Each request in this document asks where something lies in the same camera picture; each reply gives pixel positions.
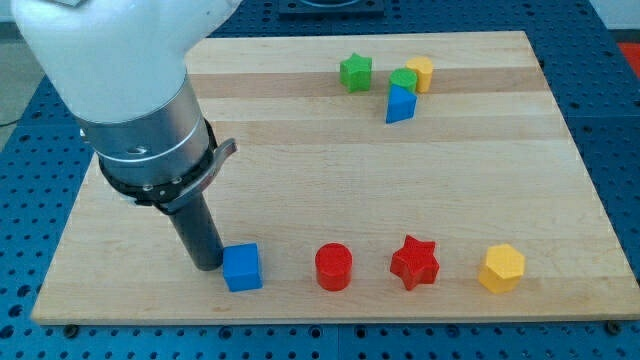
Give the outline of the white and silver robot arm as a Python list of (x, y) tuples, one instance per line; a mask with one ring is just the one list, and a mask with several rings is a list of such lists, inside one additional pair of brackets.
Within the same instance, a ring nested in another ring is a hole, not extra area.
[(216, 148), (185, 57), (236, 0), (11, 2), (13, 18), (109, 183), (171, 214), (199, 197), (232, 142)]

